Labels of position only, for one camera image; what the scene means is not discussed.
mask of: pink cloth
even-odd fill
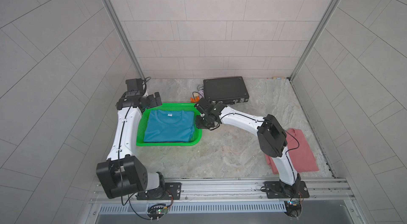
[[[289,129],[289,133],[291,133],[300,143],[300,147],[291,150],[288,152],[290,155],[292,165],[294,166],[297,172],[310,172],[310,171],[318,171],[319,168],[315,161],[314,154],[312,153],[311,149],[309,148],[308,142],[305,139],[302,130],[297,129]],[[297,141],[287,133],[287,147],[288,149],[293,149],[298,146]],[[267,164],[272,168],[273,174],[278,174],[276,165],[274,164],[272,158],[268,155],[266,156]]]

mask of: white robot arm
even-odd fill
[[[148,173],[135,157],[137,129],[142,113],[145,109],[162,104],[160,94],[147,95],[146,89],[138,91],[137,89],[143,89],[141,79],[127,80],[126,84],[128,91],[116,105],[118,125],[112,149],[107,160],[99,163],[96,168],[96,174],[108,198],[140,191],[164,190],[165,187],[163,176],[159,172]],[[205,99],[199,100],[195,108],[201,113],[195,119],[199,129],[210,129],[223,123],[257,135],[261,150],[272,157],[277,167],[280,176],[278,193],[285,197],[296,196],[300,176],[292,166],[288,154],[285,130],[274,116],[249,115],[221,103],[212,105]]]

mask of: green plastic basket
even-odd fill
[[[193,111],[195,115],[201,115],[201,113],[194,107],[194,103],[163,103],[161,106],[152,108],[152,109],[146,109],[141,117],[140,123],[138,124],[138,130],[137,130],[137,140],[136,144],[137,146],[153,146],[153,145],[195,145],[196,143],[201,140],[202,137],[202,130],[198,129],[196,125],[195,126],[195,131],[194,134],[191,137],[191,140],[189,142],[160,142],[160,143],[145,143],[144,142],[144,133],[147,128],[147,122],[150,117],[150,112],[151,110],[165,110],[165,111]]]

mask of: marble floor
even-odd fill
[[[147,91],[160,92],[162,102],[190,102],[202,79],[151,79]],[[274,115],[283,128],[301,129],[314,153],[319,171],[301,177],[331,177],[332,173],[312,133],[298,99],[287,79],[245,79],[250,98],[234,109],[251,115]],[[167,178],[278,177],[267,165],[257,136],[232,125],[203,130],[193,146],[137,147],[137,158],[148,172],[160,171]]]

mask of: folded blue t-shirt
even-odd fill
[[[144,142],[189,142],[194,131],[192,111],[151,110]]]

